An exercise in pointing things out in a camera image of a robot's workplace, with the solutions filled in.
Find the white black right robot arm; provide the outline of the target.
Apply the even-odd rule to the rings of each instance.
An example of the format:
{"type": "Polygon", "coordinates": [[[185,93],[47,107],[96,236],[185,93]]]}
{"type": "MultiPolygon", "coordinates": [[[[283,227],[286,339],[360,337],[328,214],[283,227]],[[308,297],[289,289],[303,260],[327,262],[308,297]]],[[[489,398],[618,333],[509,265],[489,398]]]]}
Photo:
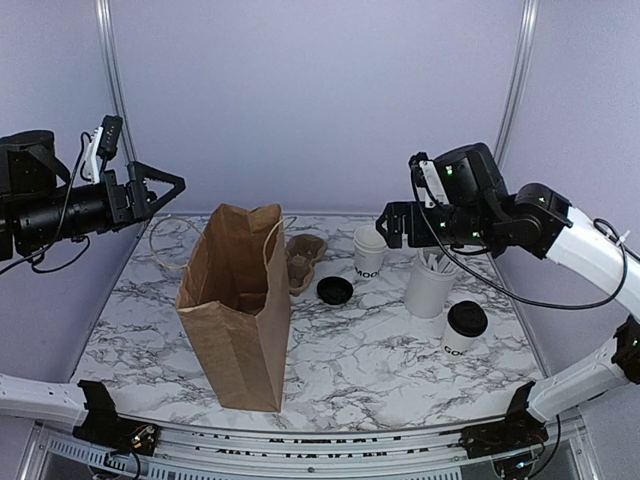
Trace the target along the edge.
{"type": "Polygon", "coordinates": [[[409,160],[411,186],[424,198],[391,202],[376,229],[391,249],[474,246],[502,255],[519,247],[588,280],[606,295],[587,304],[595,309],[618,302],[629,316],[612,339],[583,360],[514,394],[495,438],[515,448],[535,426],[603,393],[639,381],[639,257],[606,220],[590,219],[546,185],[529,183],[507,191],[489,147],[462,146],[431,159],[420,152],[409,160]]]}

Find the white paper coffee cup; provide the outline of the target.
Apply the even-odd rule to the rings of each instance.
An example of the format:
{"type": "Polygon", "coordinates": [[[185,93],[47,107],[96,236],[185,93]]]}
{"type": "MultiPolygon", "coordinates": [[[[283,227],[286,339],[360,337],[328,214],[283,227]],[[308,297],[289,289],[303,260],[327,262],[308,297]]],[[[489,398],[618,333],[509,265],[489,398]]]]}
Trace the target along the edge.
{"type": "Polygon", "coordinates": [[[457,334],[449,327],[446,317],[446,324],[441,341],[441,348],[447,355],[454,358],[461,358],[468,353],[473,343],[479,337],[469,338],[457,334]]]}

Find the brown paper takeout bag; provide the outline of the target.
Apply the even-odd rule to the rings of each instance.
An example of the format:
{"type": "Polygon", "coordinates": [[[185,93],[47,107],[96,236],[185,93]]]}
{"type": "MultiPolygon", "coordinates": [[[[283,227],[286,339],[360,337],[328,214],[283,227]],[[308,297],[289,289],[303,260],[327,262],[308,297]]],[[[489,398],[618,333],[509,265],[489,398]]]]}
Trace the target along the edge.
{"type": "Polygon", "coordinates": [[[281,410],[291,298],[280,205],[219,205],[184,267],[175,308],[222,407],[281,410]]]}

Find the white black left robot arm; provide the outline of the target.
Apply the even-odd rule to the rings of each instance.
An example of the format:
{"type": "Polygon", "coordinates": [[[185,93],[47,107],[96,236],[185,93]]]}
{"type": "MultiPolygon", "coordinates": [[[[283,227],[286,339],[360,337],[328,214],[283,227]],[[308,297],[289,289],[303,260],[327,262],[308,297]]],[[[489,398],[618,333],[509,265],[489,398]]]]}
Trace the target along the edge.
{"type": "MultiPolygon", "coordinates": [[[[3,273],[41,262],[59,241],[88,244],[93,233],[118,232],[153,218],[185,190],[183,178],[140,162],[121,184],[107,163],[117,151],[112,127],[82,133],[72,170],[55,155],[54,134],[31,130],[1,140],[1,259],[3,273]]],[[[1,412],[87,426],[106,445],[125,438],[126,423],[100,382],[48,383],[1,377],[1,412]]]]}

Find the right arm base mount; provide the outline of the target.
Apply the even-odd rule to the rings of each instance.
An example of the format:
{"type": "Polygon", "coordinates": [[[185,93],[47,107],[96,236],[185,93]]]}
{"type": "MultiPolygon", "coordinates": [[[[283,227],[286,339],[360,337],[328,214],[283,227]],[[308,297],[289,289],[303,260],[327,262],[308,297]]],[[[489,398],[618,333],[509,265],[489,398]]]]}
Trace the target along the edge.
{"type": "Polygon", "coordinates": [[[501,420],[461,430],[459,445],[469,459],[542,445],[549,439],[546,421],[536,419],[528,411],[528,396],[534,385],[531,381],[515,391],[501,420]]]}

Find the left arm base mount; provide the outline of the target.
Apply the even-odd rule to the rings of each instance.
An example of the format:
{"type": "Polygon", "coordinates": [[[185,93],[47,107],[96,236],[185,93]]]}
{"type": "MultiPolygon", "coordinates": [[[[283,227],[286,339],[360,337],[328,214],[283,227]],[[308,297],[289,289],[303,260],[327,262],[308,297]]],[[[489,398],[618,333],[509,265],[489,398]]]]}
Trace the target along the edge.
{"type": "Polygon", "coordinates": [[[79,426],[73,427],[75,438],[120,452],[154,454],[160,432],[158,425],[121,417],[101,382],[81,380],[78,386],[85,395],[87,415],[79,426]]]}

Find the black plastic cup lid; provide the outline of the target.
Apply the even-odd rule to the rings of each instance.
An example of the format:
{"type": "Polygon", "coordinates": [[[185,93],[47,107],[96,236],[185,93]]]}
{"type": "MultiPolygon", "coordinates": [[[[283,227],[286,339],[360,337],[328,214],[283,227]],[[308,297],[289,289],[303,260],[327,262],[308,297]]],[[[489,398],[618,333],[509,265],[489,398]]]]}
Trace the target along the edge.
{"type": "Polygon", "coordinates": [[[470,300],[454,304],[447,313],[447,322],[457,334],[469,338],[481,336],[489,324],[482,307],[470,300]]]}

